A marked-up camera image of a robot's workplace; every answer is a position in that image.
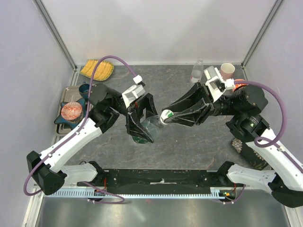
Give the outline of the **green label bottle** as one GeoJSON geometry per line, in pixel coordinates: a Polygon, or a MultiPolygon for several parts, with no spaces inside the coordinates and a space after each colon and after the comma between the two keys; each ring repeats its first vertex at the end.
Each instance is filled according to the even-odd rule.
{"type": "MultiPolygon", "coordinates": [[[[164,125],[161,123],[159,115],[148,117],[144,121],[142,121],[141,124],[151,135],[154,142],[156,140],[158,140],[158,137],[164,131],[164,125]]],[[[149,141],[147,139],[143,139],[143,138],[136,137],[136,136],[132,136],[132,139],[135,143],[138,143],[138,144],[149,143],[149,141]]]]}

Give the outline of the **red label clear bottle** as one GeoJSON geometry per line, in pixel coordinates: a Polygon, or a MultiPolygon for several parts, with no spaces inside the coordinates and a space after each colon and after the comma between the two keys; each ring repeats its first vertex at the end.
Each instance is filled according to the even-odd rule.
{"type": "Polygon", "coordinates": [[[200,82],[203,75],[203,71],[204,71],[204,61],[203,59],[198,59],[192,68],[190,81],[192,83],[200,82]]]}

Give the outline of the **green white bottle cap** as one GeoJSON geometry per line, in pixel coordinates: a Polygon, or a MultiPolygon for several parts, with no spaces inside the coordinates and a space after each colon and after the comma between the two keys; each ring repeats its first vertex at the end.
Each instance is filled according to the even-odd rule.
{"type": "Polygon", "coordinates": [[[166,110],[163,110],[161,115],[160,115],[160,122],[164,125],[166,125],[167,123],[165,123],[164,121],[170,117],[172,117],[174,115],[174,113],[169,110],[169,109],[166,109],[166,110]]]}

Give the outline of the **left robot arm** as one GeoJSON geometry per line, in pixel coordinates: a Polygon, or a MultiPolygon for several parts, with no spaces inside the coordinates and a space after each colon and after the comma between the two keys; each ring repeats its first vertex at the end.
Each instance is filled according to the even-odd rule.
{"type": "Polygon", "coordinates": [[[93,107],[87,118],[50,148],[27,155],[29,174],[45,195],[54,194],[68,184],[103,183],[105,172],[95,161],[76,166],[66,163],[86,144],[109,130],[119,115],[125,116],[127,134],[154,142],[141,124],[143,117],[157,115],[153,95],[146,93],[143,85],[133,85],[120,93],[98,83],[91,88],[88,101],[93,107]]]}

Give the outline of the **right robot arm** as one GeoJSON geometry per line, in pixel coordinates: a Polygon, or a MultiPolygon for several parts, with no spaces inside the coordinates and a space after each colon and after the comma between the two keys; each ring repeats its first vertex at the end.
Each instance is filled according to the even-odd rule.
{"type": "Polygon", "coordinates": [[[192,127],[209,116],[230,115],[227,122],[232,135],[259,154],[271,167],[262,171],[225,162],[218,170],[217,181],[222,186],[240,183],[271,194],[279,203],[297,208],[303,204],[303,166],[280,142],[261,116],[268,104],[268,87],[246,81],[236,88],[236,82],[196,83],[180,99],[163,108],[161,120],[192,127]]]}

